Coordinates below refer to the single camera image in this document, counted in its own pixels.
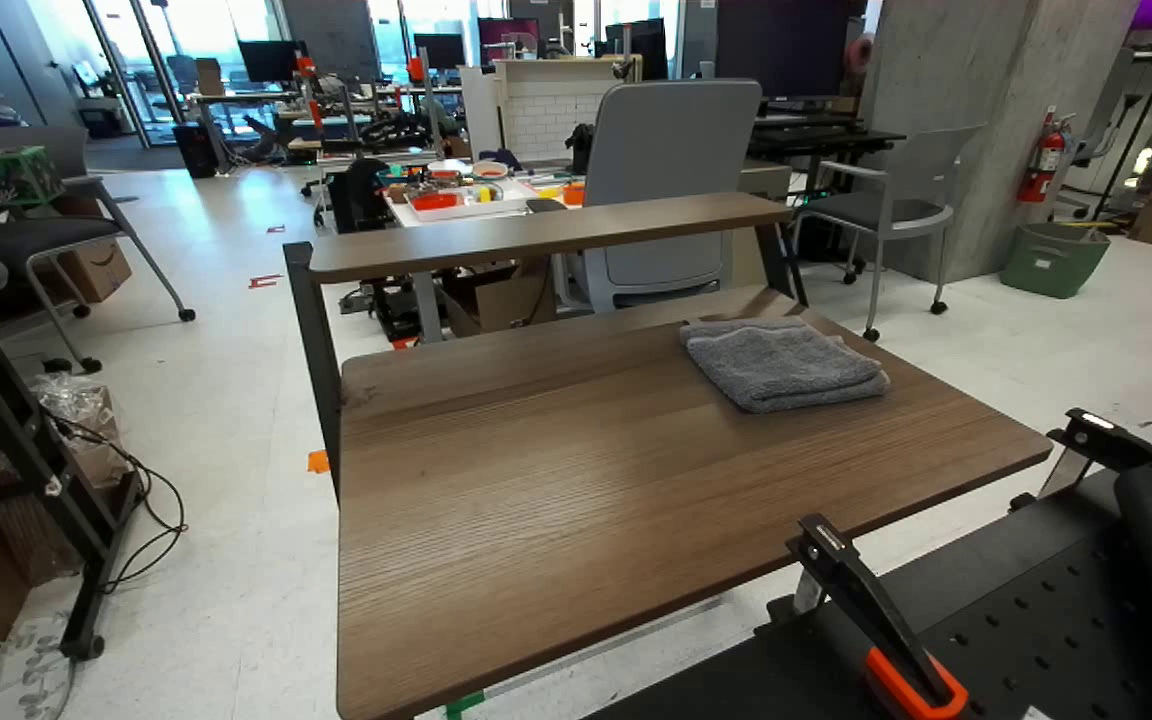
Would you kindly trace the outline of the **green plastic bin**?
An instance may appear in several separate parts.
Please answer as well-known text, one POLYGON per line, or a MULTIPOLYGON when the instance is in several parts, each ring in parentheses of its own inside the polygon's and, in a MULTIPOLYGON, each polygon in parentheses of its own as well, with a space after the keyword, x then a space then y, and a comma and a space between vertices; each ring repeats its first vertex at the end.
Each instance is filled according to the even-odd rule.
POLYGON ((1069 299, 1091 280, 1103 251, 1106 236, 1097 227, 1025 224, 1013 236, 999 280, 1018 292, 1069 299))

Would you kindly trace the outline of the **grey towel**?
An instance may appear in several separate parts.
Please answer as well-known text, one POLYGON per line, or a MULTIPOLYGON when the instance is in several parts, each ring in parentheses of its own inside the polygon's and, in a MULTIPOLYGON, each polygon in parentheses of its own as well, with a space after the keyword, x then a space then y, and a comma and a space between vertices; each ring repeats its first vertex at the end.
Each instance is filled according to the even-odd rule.
POLYGON ((741 414, 878 399, 887 374, 807 320, 689 320, 684 355, 741 414))

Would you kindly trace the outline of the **near black orange clamp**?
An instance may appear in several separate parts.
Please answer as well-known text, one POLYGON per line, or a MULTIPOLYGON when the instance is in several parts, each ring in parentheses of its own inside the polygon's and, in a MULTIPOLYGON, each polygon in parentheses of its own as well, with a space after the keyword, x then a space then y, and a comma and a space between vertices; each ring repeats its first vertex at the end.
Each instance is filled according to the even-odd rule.
POLYGON ((819 512, 800 522, 800 615, 832 601, 867 641, 865 675, 901 720, 964 720, 969 689, 920 645, 857 546, 819 512))

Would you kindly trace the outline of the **grey panel chair back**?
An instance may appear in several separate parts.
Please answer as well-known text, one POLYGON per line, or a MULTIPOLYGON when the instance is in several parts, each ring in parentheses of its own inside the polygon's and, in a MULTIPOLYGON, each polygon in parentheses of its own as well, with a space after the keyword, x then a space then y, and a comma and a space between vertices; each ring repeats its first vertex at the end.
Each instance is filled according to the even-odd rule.
MULTIPOLYGON (((737 194, 757 79, 645 79, 613 89, 595 109, 582 205, 737 194)), ((722 232, 667 236, 578 255, 578 290, 595 311, 620 299, 719 290, 730 267, 722 232)))

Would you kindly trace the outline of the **grey office chair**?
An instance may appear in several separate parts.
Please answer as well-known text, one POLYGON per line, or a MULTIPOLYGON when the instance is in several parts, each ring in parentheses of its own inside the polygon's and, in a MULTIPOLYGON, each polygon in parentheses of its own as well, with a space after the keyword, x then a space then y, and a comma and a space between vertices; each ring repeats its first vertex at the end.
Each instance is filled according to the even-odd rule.
POLYGON ((790 236, 805 236, 807 219, 848 227, 872 244, 872 255, 848 255, 843 280, 872 274, 867 306, 878 306, 882 255, 901 239, 932 244, 932 318, 944 318, 947 284, 947 224, 954 217, 950 182, 964 162, 971 130, 936 130, 901 138, 872 162, 823 162, 823 174, 848 177, 848 194, 823 194, 795 210, 790 236))

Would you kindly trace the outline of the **red fire extinguisher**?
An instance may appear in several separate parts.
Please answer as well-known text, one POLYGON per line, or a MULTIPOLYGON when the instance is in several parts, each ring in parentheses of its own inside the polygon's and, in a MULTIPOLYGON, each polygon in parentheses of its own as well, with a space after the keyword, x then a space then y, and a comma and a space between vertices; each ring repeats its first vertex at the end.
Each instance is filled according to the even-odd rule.
POLYGON ((1064 149, 1069 149, 1069 126, 1055 111, 1044 111, 1040 138, 1032 146, 1025 182, 1016 194, 1018 205, 1040 205, 1050 194, 1050 177, 1064 162, 1064 149))

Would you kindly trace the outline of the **white cluttered table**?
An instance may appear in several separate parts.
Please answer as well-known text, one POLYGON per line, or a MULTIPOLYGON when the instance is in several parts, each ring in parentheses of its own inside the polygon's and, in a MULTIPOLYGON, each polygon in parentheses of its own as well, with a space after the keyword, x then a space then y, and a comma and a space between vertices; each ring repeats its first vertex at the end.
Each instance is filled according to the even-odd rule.
POLYGON ((578 210, 582 182, 566 174, 511 174, 497 162, 409 162, 386 169, 384 201, 400 227, 421 227, 526 217, 531 210, 578 210))

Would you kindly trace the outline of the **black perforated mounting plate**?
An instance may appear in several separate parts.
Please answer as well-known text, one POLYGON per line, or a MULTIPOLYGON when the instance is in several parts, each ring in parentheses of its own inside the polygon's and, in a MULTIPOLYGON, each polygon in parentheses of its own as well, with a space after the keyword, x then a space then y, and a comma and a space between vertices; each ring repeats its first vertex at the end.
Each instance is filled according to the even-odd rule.
MULTIPOLYGON (((882 591, 969 689, 964 720, 1152 720, 1152 568, 1110 471, 887 572, 882 591)), ((823 604, 593 720, 896 720, 867 649, 823 604)))

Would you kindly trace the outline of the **cardboard box under bench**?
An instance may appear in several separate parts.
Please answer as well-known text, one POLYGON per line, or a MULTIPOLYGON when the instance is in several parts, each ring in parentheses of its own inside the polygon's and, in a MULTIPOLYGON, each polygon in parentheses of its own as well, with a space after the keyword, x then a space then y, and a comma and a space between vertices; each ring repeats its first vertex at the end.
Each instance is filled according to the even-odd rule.
POLYGON ((543 326, 557 311, 553 280, 539 274, 472 274, 438 290, 455 336, 543 326))

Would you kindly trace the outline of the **wooden bench shelf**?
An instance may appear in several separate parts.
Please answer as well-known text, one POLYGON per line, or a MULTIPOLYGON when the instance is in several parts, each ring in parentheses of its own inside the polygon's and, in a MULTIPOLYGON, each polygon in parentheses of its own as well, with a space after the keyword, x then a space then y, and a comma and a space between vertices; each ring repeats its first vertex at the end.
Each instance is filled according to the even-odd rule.
POLYGON ((431 292, 437 267, 526 261, 582 250, 627 250, 645 239, 681 239, 681 236, 750 227, 761 239, 764 284, 771 292, 790 296, 795 306, 807 306, 786 224, 790 210, 784 201, 764 201, 746 194, 694 194, 664 201, 564 210, 564 211, 437 219, 414 227, 332 236, 321 244, 291 239, 283 250, 283 274, 332 481, 344 481, 339 470, 344 376, 322 306, 329 284, 409 275, 414 292, 421 334, 429 343, 437 343, 438 341, 438 306, 431 292))

